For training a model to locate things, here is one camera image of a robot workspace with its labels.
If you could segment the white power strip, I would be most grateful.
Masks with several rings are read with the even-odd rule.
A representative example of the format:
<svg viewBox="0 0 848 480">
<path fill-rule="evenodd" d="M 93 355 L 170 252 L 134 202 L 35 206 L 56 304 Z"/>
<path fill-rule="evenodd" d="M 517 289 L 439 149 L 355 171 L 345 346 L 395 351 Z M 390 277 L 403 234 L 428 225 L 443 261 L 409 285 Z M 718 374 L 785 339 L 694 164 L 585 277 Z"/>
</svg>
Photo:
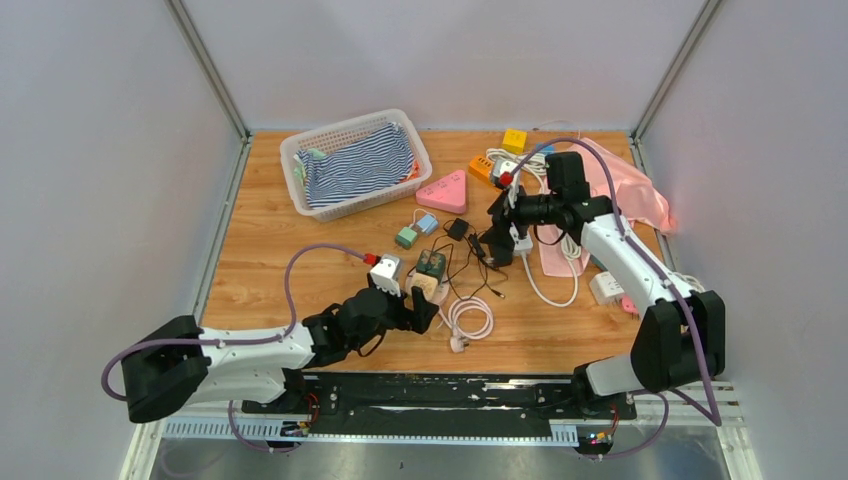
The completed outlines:
<svg viewBox="0 0 848 480">
<path fill-rule="evenodd" d="M 533 249 L 532 238 L 527 234 L 522 235 L 515 225 L 510 226 L 509 233 L 513 241 L 513 255 L 526 257 Z"/>
</svg>

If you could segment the beige wooden cube socket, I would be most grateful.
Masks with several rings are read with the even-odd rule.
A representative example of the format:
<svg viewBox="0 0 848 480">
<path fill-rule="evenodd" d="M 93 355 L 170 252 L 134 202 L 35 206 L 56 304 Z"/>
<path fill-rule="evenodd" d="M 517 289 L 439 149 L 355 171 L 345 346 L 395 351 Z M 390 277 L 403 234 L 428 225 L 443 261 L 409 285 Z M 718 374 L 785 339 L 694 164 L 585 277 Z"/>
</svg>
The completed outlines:
<svg viewBox="0 0 848 480">
<path fill-rule="evenodd" d="M 424 298 L 427 301 L 432 301 L 440 288 L 440 281 L 430 275 L 413 270 L 407 275 L 405 286 L 409 294 L 412 294 L 414 288 L 419 288 Z"/>
</svg>

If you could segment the green patterned cube socket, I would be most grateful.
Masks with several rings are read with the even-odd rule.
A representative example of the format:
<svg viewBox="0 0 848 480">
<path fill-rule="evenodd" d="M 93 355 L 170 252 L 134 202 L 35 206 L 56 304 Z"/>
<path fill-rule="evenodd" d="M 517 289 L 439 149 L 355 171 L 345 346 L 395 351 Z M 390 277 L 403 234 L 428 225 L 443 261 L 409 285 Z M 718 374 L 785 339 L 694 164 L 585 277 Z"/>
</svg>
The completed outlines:
<svg viewBox="0 0 848 480">
<path fill-rule="evenodd" d="M 441 281 L 447 268 L 447 257 L 433 250 L 422 250 L 415 265 L 415 272 Z"/>
</svg>

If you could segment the blue plug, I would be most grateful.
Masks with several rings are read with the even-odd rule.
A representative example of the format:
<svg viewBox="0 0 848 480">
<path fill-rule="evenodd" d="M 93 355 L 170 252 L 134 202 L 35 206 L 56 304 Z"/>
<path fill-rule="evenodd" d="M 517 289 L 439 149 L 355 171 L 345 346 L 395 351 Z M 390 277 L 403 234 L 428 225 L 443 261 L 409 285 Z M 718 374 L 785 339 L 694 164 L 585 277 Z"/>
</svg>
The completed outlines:
<svg viewBox="0 0 848 480">
<path fill-rule="evenodd" d="M 427 213 L 418 219 L 414 226 L 421 234 L 431 235 L 439 227 L 439 221 L 433 214 Z"/>
</svg>

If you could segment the green plug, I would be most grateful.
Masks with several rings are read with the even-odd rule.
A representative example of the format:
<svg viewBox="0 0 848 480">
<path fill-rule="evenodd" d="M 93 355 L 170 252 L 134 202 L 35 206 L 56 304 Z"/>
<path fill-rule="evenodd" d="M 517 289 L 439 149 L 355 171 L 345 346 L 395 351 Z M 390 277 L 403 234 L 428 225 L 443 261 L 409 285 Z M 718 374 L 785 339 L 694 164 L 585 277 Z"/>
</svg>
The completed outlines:
<svg viewBox="0 0 848 480">
<path fill-rule="evenodd" d="M 405 250 L 410 250 L 419 238 L 419 232 L 413 227 L 405 226 L 399 230 L 394 238 L 396 245 Z"/>
</svg>

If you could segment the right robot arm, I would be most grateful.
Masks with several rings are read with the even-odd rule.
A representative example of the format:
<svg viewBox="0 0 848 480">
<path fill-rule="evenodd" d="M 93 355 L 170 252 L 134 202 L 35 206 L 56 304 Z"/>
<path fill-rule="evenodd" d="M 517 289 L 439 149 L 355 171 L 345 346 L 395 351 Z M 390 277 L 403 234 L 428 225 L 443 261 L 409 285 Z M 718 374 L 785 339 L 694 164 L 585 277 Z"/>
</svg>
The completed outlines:
<svg viewBox="0 0 848 480">
<path fill-rule="evenodd" d="M 613 199 L 594 196 L 577 152 L 546 158 L 548 193 L 529 195 L 503 185 L 487 212 L 483 234 L 497 265 L 512 260 L 531 227 L 554 225 L 598 258 L 631 299 L 641 325 L 627 354 L 578 367 L 571 403 L 596 417 L 611 396 L 636 390 L 663 392 L 707 381 L 725 368 L 725 304 L 713 291 L 699 292 L 669 270 L 629 227 Z"/>
</svg>

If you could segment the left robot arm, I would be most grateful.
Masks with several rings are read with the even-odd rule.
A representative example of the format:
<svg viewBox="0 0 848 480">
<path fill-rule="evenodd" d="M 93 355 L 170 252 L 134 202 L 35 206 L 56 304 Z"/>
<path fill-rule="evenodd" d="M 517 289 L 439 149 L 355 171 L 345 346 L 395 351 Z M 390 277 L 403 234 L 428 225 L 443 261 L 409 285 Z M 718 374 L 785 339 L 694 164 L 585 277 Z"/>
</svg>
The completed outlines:
<svg viewBox="0 0 848 480">
<path fill-rule="evenodd" d="M 429 329 L 438 305 L 420 288 L 406 299 L 367 287 L 291 328 L 220 330 L 175 317 L 118 357 L 128 418 L 144 424 L 192 404 L 242 400 L 296 412 L 306 400 L 301 371 L 360 355 L 390 330 Z"/>
</svg>

